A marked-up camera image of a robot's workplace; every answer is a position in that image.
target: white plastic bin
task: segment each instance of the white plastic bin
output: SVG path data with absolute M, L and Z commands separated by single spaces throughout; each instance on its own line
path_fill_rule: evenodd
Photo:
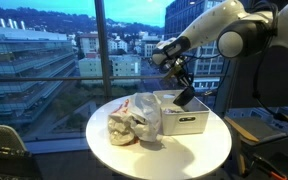
M 203 133 L 207 123 L 209 108 L 194 97 L 185 106 L 173 104 L 182 90 L 154 91 L 161 101 L 162 129 L 164 135 Z

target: round table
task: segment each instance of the round table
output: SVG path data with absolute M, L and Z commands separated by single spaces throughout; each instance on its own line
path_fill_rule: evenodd
M 86 127 L 86 138 L 92 152 L 111 170 L 130 178 L 191 179 L 212 172 L 226 160 L 231 150 L 231 135 L 222 119 L 212 111 L 202 134 L 158 135 L 156 142 L 111 145 L 108 115 L 127 98 L 100 107 Z

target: cloudy sky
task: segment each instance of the cloudy sky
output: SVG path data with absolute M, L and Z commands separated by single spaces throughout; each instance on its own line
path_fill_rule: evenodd
M 106 18 L 121 22 L 139 22 L 164 26 L 165 8 L 174 0 L 104 0 Z M 30 7 L 37 10 L 95 16 L 94 0 L 0 0 L 0 7 L 15 9 Z

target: crumpled plastic bag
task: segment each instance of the crumpled plastic bag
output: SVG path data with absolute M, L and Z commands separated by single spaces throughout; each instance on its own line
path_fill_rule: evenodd
M 135 138 L 156 141 L 161 126 L 160 102 L 152 93 L 135 93 L 108 117 L 112 145 L 127 145 Z

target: building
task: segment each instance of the building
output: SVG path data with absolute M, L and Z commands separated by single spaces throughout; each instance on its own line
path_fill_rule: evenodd
M 190 2 L 187 0 L 175 0 L 166 8 L 165 39 L 178 37 L 195 18 L 201 15 L 204 11 L 221 2 L 222 0 L 195 0 Z M 218 51 L 216 43 L 211 42 L 201 48 L 191 50 L 190 53 L 196 56 L 200 56 L 202 54 L 203 57 L 211 57 L 218 54 Z M 221 56 L 209 60 L 198 60 L 195 61 L 195 64 L 192 63 L 189 66 L 189 70 L 195 75 L 218 74 L 222 72 L 223 61 L 224 59 Z M 208 78 L 204 81 L 208 82 L 206 87 L 212 89 L 216 88 L 214 85 L 218 84 L 219 78 Z M 198 91 L 206 90 L 207 88 L 205 88 L 204 81 L 202 82 L 199 79 L 195 79 L 195 89 Z
M 114 53 L 118 49 L 123 49 L 125 52 L 128 52 L 127 42 L 120 39 L 119 36 L 117 36 L 116 39 L 108 39 L 107 46 L 108 46 L 109 53 Z
M 74 53 L 65 34 L 0 27 L 0 78 L 67 77 Z M 0 124 L 31 123 L 61 89 L 62 81 L 0 82 Z
M 102 77 L 101 59 L 97 57 L 84 58 L 78 61 L 78 67 L 81 77 Z M 101 80 L 82 80 L 83 84 L 103 84 Z
M 112 64 L 111 74 L 113 76 L 140 76 L 141 58 L 138 55 L 110 55 Z M 81 77 L 102 76 L 101 59 L 84 58 L 79 60 Z M 139 79 L 113 80 L 112 85 L 134 85 L 140 82 Z M 86 85 L 103 84 L 101 80 L 83 80 Z
M 156 44 L 163 40 L 163 36 L 149 35 L 145 33 L 141 40 L 142 55 L 146 58 L 152 57 Z
M 79 37 L 81 49 L 85 56 L 87 56 L 88 53 L 98 52 L 100 45 L 97 32 L 81 34 Z
M 140 76 L 141 57 L 138 55 L 109 56 L 112 62 L 113 76 Z M 112 85 L 134 85 L 140 79 L 113 80 Z

